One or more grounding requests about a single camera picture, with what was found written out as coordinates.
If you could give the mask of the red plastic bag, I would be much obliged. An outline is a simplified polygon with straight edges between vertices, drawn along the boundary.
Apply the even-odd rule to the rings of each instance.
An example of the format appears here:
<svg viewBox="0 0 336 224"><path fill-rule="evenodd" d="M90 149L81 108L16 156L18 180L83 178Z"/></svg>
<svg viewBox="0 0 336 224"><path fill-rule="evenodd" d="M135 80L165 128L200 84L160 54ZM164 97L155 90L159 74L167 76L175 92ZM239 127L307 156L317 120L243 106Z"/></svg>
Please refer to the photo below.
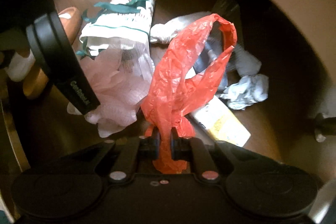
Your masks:
<svg viewBox="0 0 336 224"><path fill-rule="evenodd" d="M219 23L222 32L223 51L207 65L204 73L188 79L186 74L204 50L215 22ZM187 168L185 160L173 160L171 157L171 129L176 128L179 136L195 135L193 126L185 116L205 106L213 98L237 39L233 23L218 14L204 16L178 32L155 67L141 110L150 123L145 134L151 135L155 127L160 133L159 156L153 165L161 173L180 174Z"/></svg>

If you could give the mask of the white green paper cup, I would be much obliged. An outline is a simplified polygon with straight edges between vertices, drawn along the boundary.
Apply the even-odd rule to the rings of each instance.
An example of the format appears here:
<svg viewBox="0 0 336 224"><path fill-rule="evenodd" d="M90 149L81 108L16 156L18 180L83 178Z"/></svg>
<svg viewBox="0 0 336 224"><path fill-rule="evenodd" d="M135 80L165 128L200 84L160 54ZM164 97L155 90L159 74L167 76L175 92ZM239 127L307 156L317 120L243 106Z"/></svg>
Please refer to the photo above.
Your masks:
<svg viewBox="0 0 336 224"><path fill-rule="evenodd" d="M93 5L99 11L89 17L82 13L86 23L81 31L81 57L95 57L109 46L122 50L139 47L149 53L149 35L153 20L155 0L111 0Z"/></svg>

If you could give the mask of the white yellow carton box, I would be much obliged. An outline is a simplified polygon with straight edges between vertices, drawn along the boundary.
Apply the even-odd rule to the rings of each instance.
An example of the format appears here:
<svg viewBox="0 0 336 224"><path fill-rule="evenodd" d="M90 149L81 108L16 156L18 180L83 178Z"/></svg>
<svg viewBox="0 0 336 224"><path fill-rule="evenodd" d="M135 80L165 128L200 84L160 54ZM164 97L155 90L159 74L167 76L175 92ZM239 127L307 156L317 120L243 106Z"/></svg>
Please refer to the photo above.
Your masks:
<svg viewBox="0 0 336 224"><path fill-rule="evenodd" d="M243 147L251 137L249 131L217 96L205 106L190 112L190 116L215 141L226 141Z"/></svg>

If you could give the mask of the crumpled white tissue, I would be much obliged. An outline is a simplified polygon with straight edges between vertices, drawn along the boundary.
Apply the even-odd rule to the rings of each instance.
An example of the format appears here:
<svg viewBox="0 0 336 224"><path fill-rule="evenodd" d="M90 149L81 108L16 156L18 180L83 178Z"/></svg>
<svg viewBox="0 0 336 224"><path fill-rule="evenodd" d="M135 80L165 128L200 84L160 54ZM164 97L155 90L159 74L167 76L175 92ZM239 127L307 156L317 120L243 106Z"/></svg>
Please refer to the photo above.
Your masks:
<svg viewBox="0 0 336 224"><path fill-rule="evenodd" d="M228 86L219 98L232 110L245 110L248 106L268 98L269 78L260 74L261 61L237 45L233 52L234 67L240 80Z"/></svg>

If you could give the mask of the pink white crumpled plastic wrap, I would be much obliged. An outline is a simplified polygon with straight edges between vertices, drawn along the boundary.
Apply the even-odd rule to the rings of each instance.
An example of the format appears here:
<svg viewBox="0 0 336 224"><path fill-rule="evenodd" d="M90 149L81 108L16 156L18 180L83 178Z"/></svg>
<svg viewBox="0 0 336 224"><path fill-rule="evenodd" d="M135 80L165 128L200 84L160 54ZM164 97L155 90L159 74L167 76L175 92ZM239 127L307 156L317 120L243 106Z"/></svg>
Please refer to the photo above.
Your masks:
<svg viewBox="0 0 336 224"><path fill-rule="evenodd" d="M154 73L149 47L128 39L102 39L99 46L79 52L80 66L100 105L84 115L97 125L102 138L122 131L137 121Z"/></svg>

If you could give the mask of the white sock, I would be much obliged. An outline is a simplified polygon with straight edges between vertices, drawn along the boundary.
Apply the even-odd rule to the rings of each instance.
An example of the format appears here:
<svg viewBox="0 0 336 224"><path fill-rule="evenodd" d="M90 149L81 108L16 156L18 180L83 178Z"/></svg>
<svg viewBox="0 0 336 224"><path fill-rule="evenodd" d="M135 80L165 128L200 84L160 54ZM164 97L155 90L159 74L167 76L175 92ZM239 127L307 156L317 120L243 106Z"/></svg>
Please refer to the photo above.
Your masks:
<svg viewBox="0 0 336 224"><path fill-rule="evenodd" d="M15 53L9 63L9 66L5 67L5 72L12 81L20 82L28 75L34 63L35 58L32 51L29 51L29 55L27 57L23 57L20 54Z"/></svg>

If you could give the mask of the white twisted paper wrapper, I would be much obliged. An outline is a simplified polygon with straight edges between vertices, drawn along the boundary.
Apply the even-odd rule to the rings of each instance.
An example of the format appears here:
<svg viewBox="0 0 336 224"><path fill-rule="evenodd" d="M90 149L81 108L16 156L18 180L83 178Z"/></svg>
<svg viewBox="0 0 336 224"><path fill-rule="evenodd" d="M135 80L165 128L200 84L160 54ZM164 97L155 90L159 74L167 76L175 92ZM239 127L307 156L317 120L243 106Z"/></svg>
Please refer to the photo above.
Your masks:
<svg viewBox="0 0 336 224"><path fill-rule="evenodd" d="M192 22L210 15L210 11L195 12L188 15L178 16L166 22L158 23L150 29L149 42L151 44L169 44L181 30Z"/></svg>

